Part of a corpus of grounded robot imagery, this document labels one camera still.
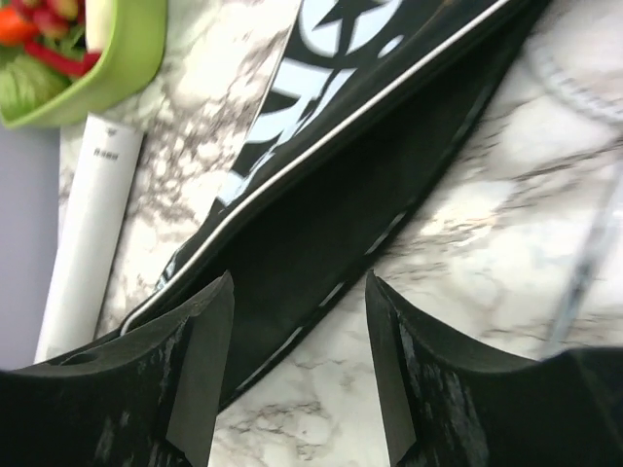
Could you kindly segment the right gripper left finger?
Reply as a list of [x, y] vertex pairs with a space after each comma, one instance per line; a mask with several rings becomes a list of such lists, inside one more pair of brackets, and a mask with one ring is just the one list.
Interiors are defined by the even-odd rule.
[[1, 375], [5, 466], [204, 466], [234, 318], [223, 275], [86, 351]]

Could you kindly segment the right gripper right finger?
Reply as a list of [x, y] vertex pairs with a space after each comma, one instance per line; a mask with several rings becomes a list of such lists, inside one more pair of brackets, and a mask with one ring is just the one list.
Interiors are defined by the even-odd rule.
[[365, 306], [393, 466], [618, 466], [622, 351], [542, 361], [477, 341], [369, 274]]

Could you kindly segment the white shuttlecock tube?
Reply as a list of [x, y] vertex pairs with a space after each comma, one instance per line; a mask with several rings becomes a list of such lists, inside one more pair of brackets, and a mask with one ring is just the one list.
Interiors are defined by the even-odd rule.
[[34, 361], [91, 342], [144, 133], [87, 117]]

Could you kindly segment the black racket cover bag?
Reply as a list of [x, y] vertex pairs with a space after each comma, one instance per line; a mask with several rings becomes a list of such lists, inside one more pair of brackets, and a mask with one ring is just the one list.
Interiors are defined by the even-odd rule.
[[204, 223], [131, 330], [222, 272], [235, 284], [220, 407], [282, 361], [447, 170], [543, 1], [305, 1]]

